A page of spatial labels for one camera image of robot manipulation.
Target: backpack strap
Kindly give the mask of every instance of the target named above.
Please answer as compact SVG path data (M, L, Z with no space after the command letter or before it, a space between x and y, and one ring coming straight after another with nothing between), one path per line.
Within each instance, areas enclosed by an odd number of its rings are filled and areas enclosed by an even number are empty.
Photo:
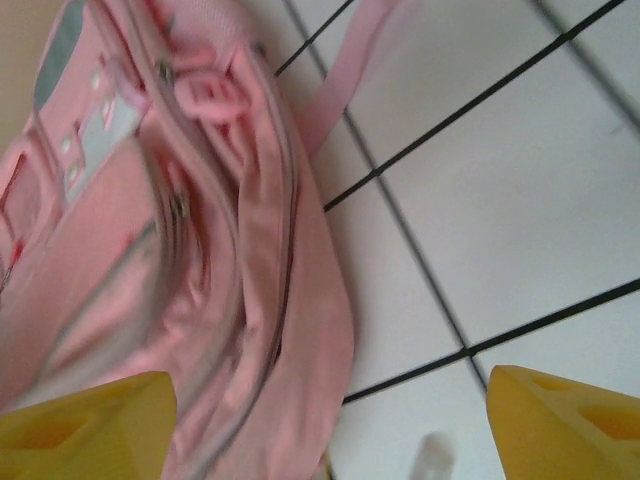
M338 57L315 98L298 117L302 141L310 156L325 142L380 53L380 39L392 14L406 0L361 0Z

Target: grout line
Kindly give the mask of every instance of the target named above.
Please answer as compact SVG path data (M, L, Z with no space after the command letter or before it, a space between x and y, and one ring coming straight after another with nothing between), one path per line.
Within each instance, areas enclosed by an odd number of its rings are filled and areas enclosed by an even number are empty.
M551 42L549 45L544 47L538 53L536 53L531 58L526 60L524 63L522 63L517 68L515 68L513 71L511 71L510 73L502 77L500 80L498 80L492 86L487 88L480 95L475 97L466 105L462 106L460 109L456 110L454 113L452 113L449 117L445 118L442 122L437 124L431 130L427 131L425 134L423 134L422 136L414 140L411 144L409 144L408 146L400 150L389 160L387 160L386 162L384 162L383 164L375 168L373 171L369 172L365 177L357 181L347 190L345 190L336 198L331 200L329 203L325 205L325 211L330 211L331 209L335 208L337 205L345 201L347 198L349 198L355 192L360 190L371 180L382 175L386 170L394 166L396 163L404 159L409 154L413 153L415 150L417 150L427 141L431 140L431 138L435 137L438 133L443 131L445 128L451 126L453 123L460 120L460 118L462 118L465 114L469 113L471 110L473 110L478 105L483 103L489 97L493 96L493 94L502 90L504 87L506 87L508 84L513 82L520 75L522 75L523 73L525 73L526 71L534 67L536 64L538 64L540 61L542 61L544 58L546 58L547 56L549 56L550 54L558 50L560 47L562 47L566 43L573 40L577 35L579 35L584 30L589 28L591 25L593 25L595 22L597 22L602 17L604 17L606 14L611 12L614 8L622 4L624 1L625 0L610 0L605 5L603 5L598 10L596 10L591 15L589 15L587 18L585 18L580 23L575 25L571 30L561 34L553 42Z
M384 382L378 383L371 387L365 388L359 392L356 392L352 395L349 395L344 404L349 404L355 402L356 400L361 400L375 393L379 393L383 390L386 390L391 387L395 387L401 383L408 382L417 377L425 375L434 370L447 367L452 363L455 363L465 356L476 356L482 352L490 350L492 348L498 347L507 342L511 342L518 338L522 338L530 333L536 332L542 328L548 327L555 323L561 322L568 318L574 317L580 313L584 313L588 310L592 310L596 307L601 307L607 303L610 303L615 300L619 300L628 295L636 293L640 291L640 278L636 280L632 280L631 282L625 283L618 287L612 288L604 293L599 295L595 295L581 302L570 305L569 307L563 308L562 310L558 310L554 313L546 315L538 320L534 320L526 325L522 325L520 327L509 330L508 332L502 333L500 335L496 335L492 338L484 340L476 345L472 345L469 347L468 351L460 350L454 354L448 355L446 357L442 357L435 362L431 362L427 365L423 365L409 372L403 373L396 377L393 377L389 380L385 380Z
M300 14L297 11L296 7L291 3L291 0L283 0L283 2L289 14L291 15L291 18L295 23L296 28L298 28L300 33L306 38L308 35L308 32L304 25L304 21L300 18ZM309 53L311 54L313 61L316 64L316 67L318 68L322 76L326 77L328 73L327 66L324 63L315 45L309 46ZM367 163L367 166L371 171L375 170L376 164L375 164L375 161L373 160L373 154L371 153L371 149L369 148L369 145L364 139L362 132L356 125L356 122L353 120L353 117L349 113L348 109L345 111L343 118L345 119L347 127L354 141L356 142L358 149L362 154L362 157ZM418 241L413 235L411 228L409 227L406 219L404 218L404 215L402 214L401 208L398 206L398 202L396 201L391 189L389 188L389 186L387 185L383 177L377 177L376 183L378 184L378 188L380 189L380 193L382 194L382 197L384 198L387 204L387 207L391 210L391 214L393 216L393 219L396 225L400 229L400 233L402 234L402 236L404 237L404 240L409 246L409 250L414 258L414 261L418 264L420 272L422 273L422 277L424 278L431 292L433 293L435 300L438 303L438 306L440 307L440 310L445 320L447 321L447 324L450 330L452 331L455 338L457 339L458 345L463 349L463 351L466 352L469 343L462 330L462 327L460 326L460 322L456 318L456 315L453 313L453 309L449 301L445 297L444 289L436 279L433 269L427 262L427 259L424 253L422 252L422 249L420 248ZM480 386L482 393L485 394L487 392L487 379L485 378L485 375L480 369L480 367L477 365L475 358L473 358L473 356L471 355L467 356L467 358L469 363L471 364L473 371L475 372L478 385Z
M567 30L560 15L547 4L545 0L529 0L533 9L542 17L546 23L558 34L562 35ZM573 38L567 44L569 50L576 58L580 66L592 77L605 97L615 106L622 116L633 127L636 135L640 136L640 116L633 106L625 99L624 89L617 85L617 82L608 75L606 69L595 59L589 48Z
M409 380L414 380L415 378L426 375L427 373L431 373L434 370L439 370L441 368L447 367L453 363L463 360L467 356L468 353L464 349L459 350L456 353L452 353L451 355L447 355L446 357L439 358L434 362L422 365L421 367L415 368L413 370L409 370L408 372L372 385L371 387L360 390L359 392L352 393L351 395L348 395L347 398L345 398L344 405L348 405L349 403L353 403L357 400L369 397L375 393L379 393L383 390L395 387L401 383L408 382Z
M291 55L286 62L284 62L280 68L278 68L278 70L276 70L276 77L279 77L280 75L282 75L284 73L284 71L289 68L291 66L291 64L293 62L295 62L295 60L302 55L302 53L307 49L307 47L311 46L313 44L313 42L315 42L318 37L320 35L322 35L322 32L324 32L327 28L329 28L329 26L340 16L342 15L342 13L349 8L349 6L354 2L355 0L346 0L342 5L340 5L340 7L333 13L333 15L331 15L322 25L320 25L320 28L318 28L318 30L315 31L315 33L313 35L311 35L310 37L307 37L305 35L305 39L303 44L300 46L300 48L298 48L298 50L296 50L293 55Z

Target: pink backpack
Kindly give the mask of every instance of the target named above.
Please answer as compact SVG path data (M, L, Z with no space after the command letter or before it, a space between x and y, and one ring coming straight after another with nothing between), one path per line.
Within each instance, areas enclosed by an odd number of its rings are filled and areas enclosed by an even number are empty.
M0 167L0 409L163 370L163 478L311 477L353 354L307 156L368 61L347 44L297 123L233 0L67 2Z

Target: beige wall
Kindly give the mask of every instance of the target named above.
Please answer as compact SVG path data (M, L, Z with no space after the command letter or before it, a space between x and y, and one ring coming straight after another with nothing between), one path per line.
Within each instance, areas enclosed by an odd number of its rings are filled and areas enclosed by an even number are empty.
M63 0L0 0L0 156L31 109L38 61Z

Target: white patch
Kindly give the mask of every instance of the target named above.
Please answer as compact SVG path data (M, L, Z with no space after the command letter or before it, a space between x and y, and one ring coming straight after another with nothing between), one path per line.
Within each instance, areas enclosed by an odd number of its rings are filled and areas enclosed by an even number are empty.
M420 442L410 480L451 480L455 462L452 439L433 432Z
M141 113L131 107L120 94L116 94L111 104L110 121L105 127L102 108L95 110L82 133L81 143L85 165L80 172L65 176L65 192L68 203L71 203L82 191L87 182L98 171L109 157L114 147L128 138L140 126Z
M91 75L91 90L94 92L100 88L100 72L94 72Z

